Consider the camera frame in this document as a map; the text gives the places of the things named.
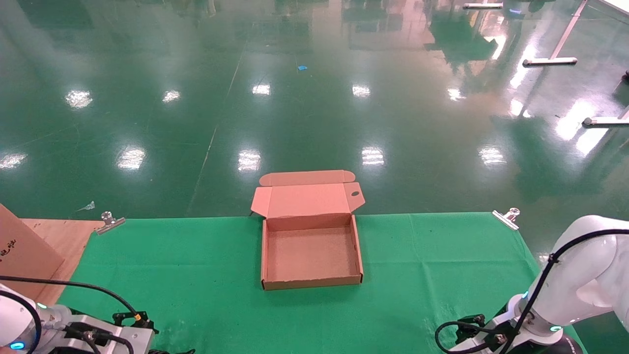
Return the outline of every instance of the black cable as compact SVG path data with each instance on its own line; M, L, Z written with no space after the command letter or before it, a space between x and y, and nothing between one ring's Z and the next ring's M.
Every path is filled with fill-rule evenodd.
M30 312L31 316L33 316L33 322L35 322L35 339L33 340L33 344L31 345L31 347L28 349L28 352L26 352L26 354L33 354L35 348L37 348L37 346L39 345L39 340L42 337L42 319L40 319L39 314L37 314L37 310L31 304L29 304L26 299L12 292L0 290L0 296L9 298L24 306L24 308L28 312Z
M100 292L104 292L105 294L113 297L118 300L121 304L123 304L135 317L136 321L141 319L138 311L136 311L131 304L129 304L125 299L123 299L120 295L114 293L109 289L105 289L103 287L99 287L98 285L92 285L87 283L77 283L77 282L66 282L65 280L52 280L52 279L37 279L37 278L25 278L25 277L11 277L8 275L0 275L0 280L4 280L7 282L25 282L25 283L38 283L38 284L52 284L52 285L69 285L71 287L79 287L79 288L88 288L92 290L97 290Z
M475 329L476 331L479 332L485 332L485 333L489 333L489 334L502 334L502 332L496 330L496 329L487 329L487 328L483 328L483 327L479 327L479 326L475 326L473 324L469 324L467 322L461 322L461 321L450 321L450 322L446 322L444 324L442 324L441 326L439 326L437 328L437 330L435 331L435 342L437 343L437 346L439 347L439 349L441 349L442 352L446 353L446 354L472 354L472 353L476 353L477 351L481 351L483 349L489 348L489 344L488 343L483 343L477 346L473 346L472 348L468 348L468 349L463 349L463 350L448 350L446 349L442 344L441 341L439 340L439 333L441 333L441 331L448 327L448 326L462 326L462 327L466 327L469 329Z
M131 342L124 339L124 338L120 338L119 336L115 336L113 334L109 334L109 333L98 333L96 334L96 337L104 339L104 340L111 340L111 341L115 341L118 342L120 344L123 344L127 350L129 351L129 354L133 354L133 346L131 345Z
M589 239L593 239L595 237L599 237L599 236L606 236L606 235L629 235L629 230L626 229L609 229L609 230L599 230L599 231L594 231L594 232L590 232L588 234L579 236L573 240L571 240L570 242L566 243L565 245L561 246L557 252L555 253L551 253L548 256L548 263L546 264L546 267L544 267L544 270L542 271L542 274L540 275L540 279L537 282L537 285L535 286L535 290L533 290L533 293L531 294L531 296L529 297L528 303L526 304L526 306L524 307L524 309L522 310L522 314L520 315L520 319L518 320L518 322L516 323L515 327L513 328L513 332L511 336L508 336L507 342L504 344L503 349L500 351L499 354L505 354L507 352L507 350L509 350L509 347L511 346L511 344L513 344L513 340L515 339L515 336L518 335L518 333L520 332L520 328L522 328L522 324L524 323L524 320L526 319L526 315L528 315L531 312L531 308L533 307L533 303L535 302L535 300L537 300L537 296L539 295L545 281L546 278L548 277L548 274L550 273L550 269L552 269L552 267L559 263L559 257L564 254L567 250L569 250L570 248L578 245L579 243L582 243L584 241L587 241Z
M94 351L94 354L100 354L100 351L98 350L98 347L96 346L96 343L94 343L94 341L92 339L90 339L87 334L85 334L85 332L81 332L78 329L72 328L70 326L66 326L64 328L64 331L68 332L68 333L74 333L77 336L81 337L81 339L87 343L87 345L89 345L90 348L92 348L92 351Z

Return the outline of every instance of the floor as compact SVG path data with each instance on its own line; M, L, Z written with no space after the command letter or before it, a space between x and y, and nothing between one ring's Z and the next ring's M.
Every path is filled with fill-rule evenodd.
M265 173L347 169L359 214L518 207L540 262L579 216L629 219L629 130L580 125L629 105L629 20L592 0L579 63L530 69L580 1L464 2L2 1L0 202L248 215ZM629 345L614 316L577 330Z

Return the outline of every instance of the box lid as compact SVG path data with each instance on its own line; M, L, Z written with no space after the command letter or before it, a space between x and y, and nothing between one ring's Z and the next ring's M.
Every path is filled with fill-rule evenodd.
M251 210L269 219L325 214L350 214L365 203L349 171L265 174L255 189Z

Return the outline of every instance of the green cloth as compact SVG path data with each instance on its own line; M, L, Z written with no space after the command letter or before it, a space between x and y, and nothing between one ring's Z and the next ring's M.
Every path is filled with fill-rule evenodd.
M127 220L93 234L72 280L147 311L152 348L179 353L440 353L445 321L491 318L538 273L520 234L491 213L357 216L361 285L260 285L256 217ZM125 311L93 290L60 303L103 319ZM454 344L454 328L442 341Z

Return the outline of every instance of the blue object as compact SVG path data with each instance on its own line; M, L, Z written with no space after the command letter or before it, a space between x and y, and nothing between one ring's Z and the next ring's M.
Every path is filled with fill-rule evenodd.
M24 349L25 345L24 343L17 341L15 343L11 343L11 345L9 345L9 347L13 350L22 350Z

